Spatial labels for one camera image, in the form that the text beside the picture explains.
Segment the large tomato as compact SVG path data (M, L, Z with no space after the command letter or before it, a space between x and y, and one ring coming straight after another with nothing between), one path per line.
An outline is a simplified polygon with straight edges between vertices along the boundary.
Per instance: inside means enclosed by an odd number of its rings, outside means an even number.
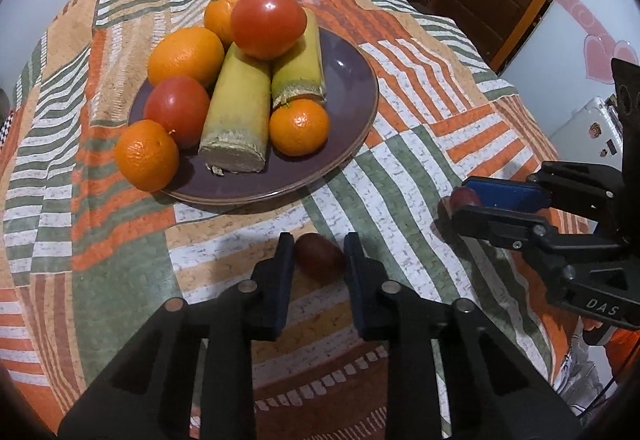
M306 13L296 0L239 0L230 20L235 45L266 62L291 50L306 25Z

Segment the stickered large orange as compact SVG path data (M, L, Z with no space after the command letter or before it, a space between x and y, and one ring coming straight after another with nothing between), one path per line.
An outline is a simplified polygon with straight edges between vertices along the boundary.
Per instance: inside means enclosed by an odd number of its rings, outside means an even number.
M218 36L225 48L232 43L231 13L239 0L210 0L204 10L204 27Z

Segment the small tangerine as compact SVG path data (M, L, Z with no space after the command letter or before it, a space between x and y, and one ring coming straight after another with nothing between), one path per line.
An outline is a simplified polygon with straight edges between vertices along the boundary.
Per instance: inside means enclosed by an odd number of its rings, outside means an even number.
M277 151L304 157L320 149L329 137L330 117L314 100L299 98L278 107L269 120L269 137Z
M174 139L163 126L149 119L134 122L122 132L114 158L124 178L136 189L148 193L166 187L180 163Z

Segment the small dark red jujube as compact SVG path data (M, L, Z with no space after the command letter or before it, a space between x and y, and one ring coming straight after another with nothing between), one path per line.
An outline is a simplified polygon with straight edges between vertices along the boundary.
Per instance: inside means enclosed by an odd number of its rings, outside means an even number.
M456 212L463 207L482 207L483 203L477 192L467 186L459 186L454 189L449 197L451 212Z

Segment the purple ceramic plate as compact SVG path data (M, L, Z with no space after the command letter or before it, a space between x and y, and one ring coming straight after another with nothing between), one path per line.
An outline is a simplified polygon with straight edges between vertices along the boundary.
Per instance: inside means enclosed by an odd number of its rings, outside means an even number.
M314 22L275 62L236 45L218 62L210 95L185 74L143 83L115 147L137 189L203 206L277 198L352 157L372 128L372 67Z

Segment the small tomato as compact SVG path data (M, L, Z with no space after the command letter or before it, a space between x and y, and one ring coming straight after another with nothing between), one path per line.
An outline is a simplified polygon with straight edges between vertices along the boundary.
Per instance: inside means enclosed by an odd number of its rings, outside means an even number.
M200 143L208 108L209 96L200 82L171 77L154 86L143 118L159 123L180 149L191 149Z

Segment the plain large orange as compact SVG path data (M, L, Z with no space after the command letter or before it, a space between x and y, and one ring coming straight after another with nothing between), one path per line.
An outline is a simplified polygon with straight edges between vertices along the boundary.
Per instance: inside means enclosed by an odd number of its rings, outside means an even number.
M160 41L148 60L148 80L158 85L165 79L186 76L209 88L224 62L224 46L204 27L181 28Z

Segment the white mini fridge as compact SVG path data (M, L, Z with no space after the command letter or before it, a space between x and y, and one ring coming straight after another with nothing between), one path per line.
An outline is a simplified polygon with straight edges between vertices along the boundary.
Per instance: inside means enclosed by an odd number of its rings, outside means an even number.
M597 163L620 171L623 162L622 126L611 102L593 97L550 137L561 160Z

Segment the sugarcane piece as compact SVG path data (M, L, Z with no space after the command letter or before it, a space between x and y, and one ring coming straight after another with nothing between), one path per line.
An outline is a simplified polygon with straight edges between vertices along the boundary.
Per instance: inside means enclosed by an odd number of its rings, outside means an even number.
M316 14L304 7L306 29L291 48L272 64L271 107L308 98L326 103L326 82L322 66L320 28Z
M198 155L218 174L262 171L271 113L268 62L231 44L209 103Z

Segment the striped patchwork bed cover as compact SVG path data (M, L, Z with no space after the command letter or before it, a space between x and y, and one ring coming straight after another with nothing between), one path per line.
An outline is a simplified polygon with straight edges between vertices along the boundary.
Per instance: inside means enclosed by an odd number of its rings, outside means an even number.
M555 388L570 380L577 317L519 255L446 231L463 179L521 180L555 156L515 88L406 0L301 1L366 59L378 112L349 163L242 208L142 193L114 160L152 48L208 0L68 0L44 30L1 141L1 364L48 426L166 299L219 295L283 232L357 232L391 278L472 299Z

